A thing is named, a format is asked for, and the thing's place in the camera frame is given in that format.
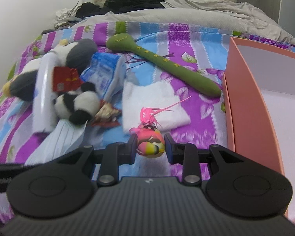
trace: white towel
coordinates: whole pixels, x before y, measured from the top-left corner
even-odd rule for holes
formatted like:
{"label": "white towel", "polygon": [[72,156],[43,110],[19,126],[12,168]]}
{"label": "white towel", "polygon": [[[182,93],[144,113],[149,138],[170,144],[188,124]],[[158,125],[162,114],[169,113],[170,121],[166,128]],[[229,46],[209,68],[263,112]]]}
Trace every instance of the white towel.
{"label": "white towel", "polygon": [[[168,82],[160,81],[148,86],[138,86],[125,81],[122,93],[123,131],[129,133],[129,129],[140,124],[142,107],[163,109],[179,101]],[[155,117],[160,124],[160,131],[169,131],[190,124],[190,117],[180,104],[171,107],[170,110],[172,112],[163,111]]]}

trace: open box lid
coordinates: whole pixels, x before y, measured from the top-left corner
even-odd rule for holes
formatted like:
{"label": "open box lid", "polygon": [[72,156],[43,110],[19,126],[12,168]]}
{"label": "open box lid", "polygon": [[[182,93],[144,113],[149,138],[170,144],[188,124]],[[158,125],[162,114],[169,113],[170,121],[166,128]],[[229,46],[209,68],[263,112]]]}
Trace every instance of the open box lid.
{"label": "open box lid", "polygon": [[231,38],[224,86],[229,148],[285,174],[295,221],[295,53]]}

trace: black circular pad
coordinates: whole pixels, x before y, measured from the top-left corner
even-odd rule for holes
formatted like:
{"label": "black circular pad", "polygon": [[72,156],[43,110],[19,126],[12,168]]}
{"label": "black circular pad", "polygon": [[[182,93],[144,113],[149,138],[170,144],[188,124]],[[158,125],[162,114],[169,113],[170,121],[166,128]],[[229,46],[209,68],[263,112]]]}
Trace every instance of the black circular pad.
{"label": "black circular pad", "polygon": [[16,213],[33,218],[63,217],[92,197],[93,185],[81,169],[56,163],[46,166],[22,173],[9,184],[7,196]]}
{"label": "black circular pad", "polygon": [[205,191],[217,208],[253,219],[282,214],[293,194],[284,176],[246,162],[224,164],[207,182]]}
{"label": "black circular pad", "polygon": [[261,176],[241,176],[234,180],[234,188],[247,196],[261,196],[265,194],[271,185]]}
{"label": "black circular pad", "polygon": [[30,191],[39,197],[52,197],[61,194],[66,187],[63,179],[55,176],[43,176],[29,185]]}

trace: white plastic handle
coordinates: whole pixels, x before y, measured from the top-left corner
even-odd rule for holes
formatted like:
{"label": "white plastic handle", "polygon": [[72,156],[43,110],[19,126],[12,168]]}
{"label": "white plastic handle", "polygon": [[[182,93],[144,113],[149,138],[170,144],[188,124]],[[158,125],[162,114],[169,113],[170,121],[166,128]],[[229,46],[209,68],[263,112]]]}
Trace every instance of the white plastic handle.
{"label": "white plastic handle", "polygon": [[41,58],[35,84],[33,101],[33,133],[50,133],[58,123],[53,100],[53,68],[60,65],[56,53],[49,52]]}

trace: pink feather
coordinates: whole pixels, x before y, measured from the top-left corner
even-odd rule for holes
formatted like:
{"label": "pink feather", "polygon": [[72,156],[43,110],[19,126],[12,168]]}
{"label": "pink feather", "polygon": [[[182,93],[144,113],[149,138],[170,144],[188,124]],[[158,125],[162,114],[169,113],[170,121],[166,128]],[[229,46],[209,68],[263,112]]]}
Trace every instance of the pink feather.
{"label": "pink feather", "polygon": [[171,110],[169,110],[169,108],[175,106],[175,105],[178,105],[179,103],[187,100],[188,98],[182,100],[182,101],[179,101],[171,106],[168,106],[166,108],[163,108],[163,109],[160,109],[160,108],[146,108],[146,107],[142,107],[141,109],[141,112],[140,112],[140,121],[142,124],[148,124],[148,125],[159,125],[159,123],[157,122],[156,118],[155,118],[155,115],[157,115],[158,113],[160,112],[164,112],[164,111],[170,111],[172,112]]}

